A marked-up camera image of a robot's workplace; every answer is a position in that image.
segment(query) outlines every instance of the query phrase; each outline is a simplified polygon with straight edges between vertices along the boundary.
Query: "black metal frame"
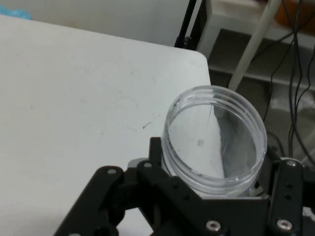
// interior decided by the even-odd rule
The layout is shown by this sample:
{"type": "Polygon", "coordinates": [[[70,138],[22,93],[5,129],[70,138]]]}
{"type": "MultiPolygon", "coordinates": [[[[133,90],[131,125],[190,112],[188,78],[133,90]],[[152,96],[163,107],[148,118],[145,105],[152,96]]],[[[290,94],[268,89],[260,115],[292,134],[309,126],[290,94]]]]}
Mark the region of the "black metal frame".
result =
{"type": "Polygon", "coordinates": [[[188,29],[188,26],[189,26],[189,23],[190,23],[190,20],[192,17],[192,13],[193,13],[193,10],[194,10],[195,5],[196,5],[196,2],[197,2],[197,0],[189,0],[188,6],[186,9],[186,13],[184,16],[184,20],[182,23],[182,27],[181,27],[181,30],[179,32],[179,35],[178,35],[176,42],[175,42],[175,45],[174,45],[175,48],[186,48],[187,47],[189,37],[186,38],[185,36],[186,36],[186,32],[187,32],[187,29],[188,29]]]}
{"type": "Polygon", "coordinates": [[[98,169],[54,235],[117,236],[125,211],[138,207],[155,236],[301,236],[303,206],[315,209],[315,172],[298,162],[267,153],[258,182],[269,198],[203,200],[161,168],[161,155],[151,138],[149,160],[136,168],[98,169]],[[279,228],[281,219],[292,228],[279,228]]]}

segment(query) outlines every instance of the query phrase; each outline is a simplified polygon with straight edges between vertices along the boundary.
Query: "plastic jar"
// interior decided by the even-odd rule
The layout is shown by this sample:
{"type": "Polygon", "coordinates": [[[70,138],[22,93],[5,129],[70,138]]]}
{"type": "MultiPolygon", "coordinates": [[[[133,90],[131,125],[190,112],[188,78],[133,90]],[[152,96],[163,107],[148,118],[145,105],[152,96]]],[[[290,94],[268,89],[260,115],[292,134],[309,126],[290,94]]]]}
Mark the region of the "plastic jar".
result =
{"type": "Polygon", "coordinates": [[[162,165],[203,198],[248,195],[267,150],[262,119],[241,95],[201,86],[170,106],[162,165]]]}

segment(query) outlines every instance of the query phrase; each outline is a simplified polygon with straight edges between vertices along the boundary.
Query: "white table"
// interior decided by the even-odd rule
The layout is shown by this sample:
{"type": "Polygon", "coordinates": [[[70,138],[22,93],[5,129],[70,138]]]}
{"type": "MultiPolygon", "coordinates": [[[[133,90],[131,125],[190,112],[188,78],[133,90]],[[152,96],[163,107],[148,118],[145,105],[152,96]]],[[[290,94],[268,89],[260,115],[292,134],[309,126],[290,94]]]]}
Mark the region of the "white table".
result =
{"type": "MultiPolygon", "coordinates": [[[[0,231],[50,236],[95,170],[148,156],[197,52],[0,16],[0,231]]],[[[148,235],[137,211],[121,235],[148,235]]]]}

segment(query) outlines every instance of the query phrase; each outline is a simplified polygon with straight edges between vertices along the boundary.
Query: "silver screw head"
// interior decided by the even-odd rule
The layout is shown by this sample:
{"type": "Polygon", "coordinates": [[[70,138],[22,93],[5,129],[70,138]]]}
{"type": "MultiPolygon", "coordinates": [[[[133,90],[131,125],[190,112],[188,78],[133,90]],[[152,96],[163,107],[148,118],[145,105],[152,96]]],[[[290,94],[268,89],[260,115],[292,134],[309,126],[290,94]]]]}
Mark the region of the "silver screw head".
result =
{"type": "Polygon", "coordinates": [[[288,220],[278,220],[277,221],[277,226],[282,229],[282,230],[286,230],[286,231],[290,231],[292,229],[292,223],[288,220]]]}
{"type": "Polygon", "coordinates": [[[221,229],[221,225],[218,221],[215,221],[215,220],[209,220],[207,223],[206,223],[206,227],[208,230],[210,231],[219,231],[221,229]]]}
{"type": "Polygon", "coordinates": [[[143,166],[144,166],[145,168],[150,168],[150,167],[152,167],[152,164],[149,163],[149,162],[146,162],[146,163],[144,163],[143,166]]]}
{"type": "Polygon", "coordinates": [[[287,161],[287,165],[296,166],[296,162],[295,161],[287,161]]]}
{"type": "Polygon", "coordinates": [[[113,174],[116,174],[116,170],[115,169],[109,169],[108,171],[107,171],[107,173],[109,174],[109,175],[113,175],[113,174]]]}

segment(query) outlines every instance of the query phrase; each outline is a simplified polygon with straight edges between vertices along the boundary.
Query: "black cable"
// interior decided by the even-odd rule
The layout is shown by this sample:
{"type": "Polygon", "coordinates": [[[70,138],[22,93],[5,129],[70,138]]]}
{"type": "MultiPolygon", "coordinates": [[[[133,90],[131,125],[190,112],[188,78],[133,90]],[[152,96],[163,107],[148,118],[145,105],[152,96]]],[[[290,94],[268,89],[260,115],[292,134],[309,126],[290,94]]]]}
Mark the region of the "black cable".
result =
{"type": "MultiPolygon", "coordinates": [[[[296,55],[294,56],[294,65],[296,64],[296,55]]],[[[304,143],[302,142],[301,136],[297,130],[296,124],[294,122],[294,114],[293,114],[293,101],[292,101],[292,85],[293,85],[293,77],[295,74],[295,66],[293,66],[292,68],[292,73],[291,73],[291,78],[290,78],[290,85],[289,85],[289,103],[290,103],[290,114],[291,114],[291,121],[293,124],[293,130],[295,132],[296,138],[303,150],[303,152],[306,154],[307,158],[309,159],[309,161],[315,166],[315,161],[313,160],[312,156],[309,154],[309,152],[307,151],[304,143]]]]}
{"type": "MultiPolygon", "coordinates": [[[[287,14],[287,17],[288,17],[288,20],[290,22],[291,19],[290,19],[290,16],[289,16],[289,13],[286,12],[287,14]]],[[[291,78],[290,78],[290,84],[289,84],[289,104],[290,104],[290,116],[291,116],[291,122],[292,122],[292,135],[295,133],[296,135],[296,138],[303,150],[303,152],[306,154],[307,158],[309,159],[309,161],[315,166],[315,161],[313,160],[312,156],[309,154],[308,150],[306,149],[302,139],[301,139],[301,136],[297,130],[297,125],[296,125],[296,118],[295,118],[295,108],[296,108],[296,104],[293,104],[293,97],[292,97],[292,89],[293,89],[293,80],[294,80],[294,75],[295,75],[295,65],[296,63],[299,63],[299,61],[297,61],[299,58],[299,52],[298,52],[298,38],[297,38],[297,27],[296,25],[293,27],[293,32],[294,32],[294,46],[295,46],[295,51],[296,53],[294,54],[294,60],[293,60],[293,67],[292,67],[292,73],[291,73],[291,78]]],[[[289,142],[289,156],[292,157],[293,155],[293,148],[292,148],[292,143],[289,142]]]]}
{"type": "Polygon", "coordinates": [[[285,157],[285,154],[284,154],[284,147],[283,147],[283,145],[282,145],[282,143],[281,143],[279,137],[278,137],[276,134],[274,134],[274,133],[272,133],[272,132],[270,132],[270,131],[267,131],[267,135],[270,135],[271,137],[273,137],[273,138],[277,141],[278,146],[279,146],[279,148],[280,148],[281,155],[282,155],[282,157],[285,157]]]}
{"type": "Polygon", "coordinates": [[[280,63],[278,64],[277,68],[274,70],[274,72],[272,72],[272,74],[270,76],[270,95],[269,95],[269,99],[268,99],[268,104],[267,104],[267,108],[266,108],[266,111],[265,111],[265,115],[264,115],[264,118],[262,119],[263,122],[265,122],[265,120],[266,120],[266,116],[267,116],[268,109],[269,109],[270,102],[271,102],[271,96],[272,96],[272,92],[273,92],[273,83],[272,83],[273,77],[274,77],[275,73],[279,70],[279,68],[281,67],[283,61],[285,60],[287,54],[290,51],[290,48],[291,48],[292,44],[293,44],[293,40],[291,41],[290,45],[286,49],[286,51],[285,51],[285,53],[284,53],[280,63]]]}
{"type": "MultiPolygon", "coordinates": [[[[303,23],[301,24],[298,28],[297,31],[301,30],[302,28],[304,28],[315,16],[315,12],[303,23]]],[[[294,34],[294,32],[288,33],[285,36],[277,39],[276,41],[271,42],[270,44],[268,44],[266,47],[264,47],[263,49],[261,49],[258,53],[256,53],[256,55],[252,58],[251,62],[254,62],[258,57],[260,57],[264,52],[266,52],[267,50],[269,50],[270,48],[272,48],[273,46],[275,46],[276,44],[282,42],[283,40],[289,38],[290,36],[292,36],[294,34]]]]}
{"type": "MultiPolygon", "coordinates": [[[[309,62],[309,65],[308,65],[308,69],[307,69],[308,86],[303,90],[303,92],[302,92],[301,95],[299,96],[299,99],[297,100],[296,113],[297,113],[298,106],[299,106],[299,103],[300,103],[300,100],[301,100],[303,94],[304,94],[306,91],[308,91],[308,90],[310,89],[310,87],[311,87],[310,70],[311,70],[311,65],[312,65],[312,62],[313,62],[313,60],[314,60],[314,57],[315,57],[315,45],[314,45],[314,49],[313,49],[312,58],[310,59],[310,62],[309,62]]],[[[292,131],[293,131],[293,125],[291,125],[290,131],[289,131],[289,136],[292,135],[292,131]]]]}
{"type": "MultiPolygon", "coordinates": [[[[295,95],[294,95],[294,122],[295,124],[297,123],[297,94],[302,82],[302,78],[303,78],[303,73],[302,73],[302,63],[301,63],[301,57],[300,57],[300,51],[299,51],[299,41],[298,41],[298,36],[297,36],[297,21],[299,18],[299,13],[300,13],[300,9],[302,6],[303,0],[299,0],[298,3],[298,7],[297,7],[297,11],[296,11],[296,15],[295,15],[295,21],[294,21],[294,25],[293,25],[293,32],[294,32],[294,48],[295,48],[295,52],[296,52],[296,56],[297,56],[297,64],[298,64],[298,68],[299,68],[299,81],[297,83],[296,86],[296,90],[295,90],[295,95]]],[[[294,136],[294,132],[295,130],[292,129],[291,132],[291,136],[290,136],[290,154],[293,155],[293,136],[294,136]]]]}

